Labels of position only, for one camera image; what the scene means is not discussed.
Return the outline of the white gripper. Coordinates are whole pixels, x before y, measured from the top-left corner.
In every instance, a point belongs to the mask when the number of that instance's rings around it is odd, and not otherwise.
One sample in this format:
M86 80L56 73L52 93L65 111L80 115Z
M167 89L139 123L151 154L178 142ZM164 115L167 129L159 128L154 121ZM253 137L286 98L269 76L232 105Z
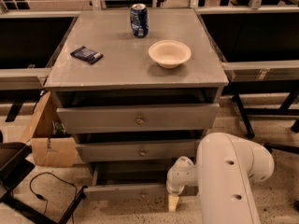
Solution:
M178 206L179 195L185 187L198 186L197 165L186 156L179 157L168 170L166 189L168 195L168 210L175 212Z

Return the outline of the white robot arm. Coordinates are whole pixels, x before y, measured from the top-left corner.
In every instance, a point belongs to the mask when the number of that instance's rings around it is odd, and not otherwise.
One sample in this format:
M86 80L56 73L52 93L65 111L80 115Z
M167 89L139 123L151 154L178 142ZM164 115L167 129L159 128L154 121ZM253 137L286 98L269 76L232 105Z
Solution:
M176 210L187 186L196 186L203 224L261 224L250 182L267 180L274 167L265 147L228 133L210 133L194 161L181 156L168 171L168 210Z

